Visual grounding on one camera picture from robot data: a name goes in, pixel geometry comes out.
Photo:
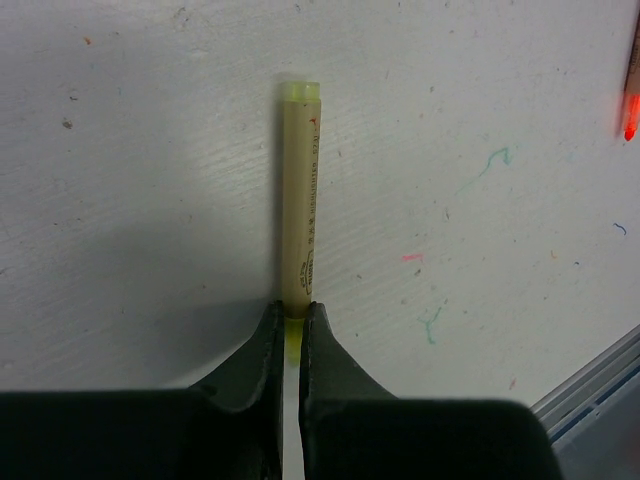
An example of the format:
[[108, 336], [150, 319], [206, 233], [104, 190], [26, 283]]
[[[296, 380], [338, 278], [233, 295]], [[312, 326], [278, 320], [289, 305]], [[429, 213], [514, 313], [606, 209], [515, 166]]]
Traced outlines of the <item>yellow highlighter pen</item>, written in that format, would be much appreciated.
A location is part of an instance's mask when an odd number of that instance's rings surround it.
[[320, 84], [288, 81], [281, 87], [281, 268], [285, 358], [300, 363], [303, 326], [312, 303], [316, 233]]

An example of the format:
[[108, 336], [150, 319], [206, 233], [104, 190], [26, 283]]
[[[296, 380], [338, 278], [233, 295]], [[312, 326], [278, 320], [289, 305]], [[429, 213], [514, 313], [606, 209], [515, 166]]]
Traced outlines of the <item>orange highlighter pen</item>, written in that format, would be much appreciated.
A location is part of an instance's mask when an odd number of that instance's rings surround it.
[[627, 142], [631, 141], [639, 130], [639, 29], [639, 22], [636, 22], [624, 86], [622, 131]]

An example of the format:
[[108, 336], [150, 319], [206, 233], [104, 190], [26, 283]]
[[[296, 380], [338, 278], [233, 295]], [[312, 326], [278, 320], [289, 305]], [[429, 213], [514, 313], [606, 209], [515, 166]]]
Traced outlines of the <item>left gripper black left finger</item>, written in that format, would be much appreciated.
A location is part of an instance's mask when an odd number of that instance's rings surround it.
[[1, 396], [4, 479], [279, 479], [284, 317], [186, 388]]

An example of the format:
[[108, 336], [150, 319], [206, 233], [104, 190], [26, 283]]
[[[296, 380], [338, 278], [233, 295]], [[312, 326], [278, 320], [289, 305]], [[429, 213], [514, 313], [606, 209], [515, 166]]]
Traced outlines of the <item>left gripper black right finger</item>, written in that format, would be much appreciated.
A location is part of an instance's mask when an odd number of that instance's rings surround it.
[[503, 400], [401, 399], [331, 331], [323, 304], [303, 327], [299, 426], [308, 479], [552, 479], [547, 433]]

